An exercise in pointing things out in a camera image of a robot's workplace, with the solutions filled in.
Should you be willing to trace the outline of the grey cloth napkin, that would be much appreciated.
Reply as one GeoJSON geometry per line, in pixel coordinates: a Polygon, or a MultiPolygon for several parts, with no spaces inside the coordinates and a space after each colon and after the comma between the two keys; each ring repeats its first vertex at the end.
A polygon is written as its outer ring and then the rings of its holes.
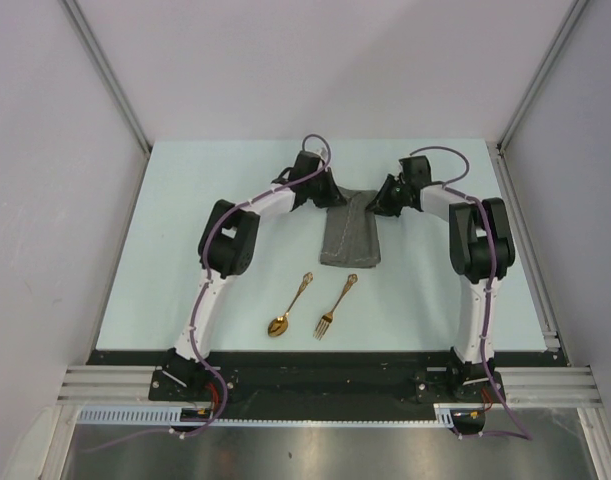
{"type": "Polygon", "coordinates": [[[367,206],[375,190],[340,188],[346,204],[327,209],[319,263],[352,269],[375,268],[381,261],[376,218],[367,206]]]}

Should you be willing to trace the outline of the gold fork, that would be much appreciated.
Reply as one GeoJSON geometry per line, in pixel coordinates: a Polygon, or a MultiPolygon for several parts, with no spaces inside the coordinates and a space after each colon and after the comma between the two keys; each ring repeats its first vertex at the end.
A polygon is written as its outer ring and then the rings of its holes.
{"type": "Polygon", "coordinates": [[[339,307],[339,304],[342,302],[342,300],[344,299],[344,297],[347,295],[347,293],[352,289],[352,287],[358,282],[358,275],[355,273],[350,274],[347,277],[347,280],[343,286],[343,289],[338,297],[338,299],[336,300],[336,302],[334,303],[334,305],[331,307],[331,309],[324,313],[321,318],[319,319],[318,323],[316,324],[316,327],[314,329],[313,332],[313,338],[316,340],[321,340],[326,332],[328,331],[329,327],[331,326],[333,320],[334,320],[334,315],[335,312],[337,310],[337,308],[339,307]]]}

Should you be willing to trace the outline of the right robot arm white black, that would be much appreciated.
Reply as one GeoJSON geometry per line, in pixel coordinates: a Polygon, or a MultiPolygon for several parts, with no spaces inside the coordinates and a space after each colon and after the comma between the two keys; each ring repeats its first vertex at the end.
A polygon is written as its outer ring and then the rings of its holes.
{"type": "Polygon", "coordinates": [[[456,340],[446,367],[446,388],[458,401],[491,396],[494,378],[492,344],[495,302],[502,280],[516,259],[505,203],[480,200],[432,178],[422,155],[399,160],[400,173],[387,176],[366,210],[398,217],[405,207],[434,215],[448,225],[449,258],[461,284],[456,340]]]}

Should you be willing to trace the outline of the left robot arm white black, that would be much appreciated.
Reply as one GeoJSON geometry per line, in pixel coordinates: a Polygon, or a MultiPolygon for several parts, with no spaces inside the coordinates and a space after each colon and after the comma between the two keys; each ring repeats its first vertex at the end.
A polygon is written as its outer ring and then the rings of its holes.
{"type": "Polygon", "coordinates": [[[199,397],[211,376],[205,366],[217,310],[226,291],[251,264],[263,220],[287,214],[307,201],[319,208],[344,204],[331,169],[331,148],[301,149],[264,192],[234,204],[217,201],[198,245],[201,275],[186,326],[166,354],[161,370],[182,398],[199,397]]]}

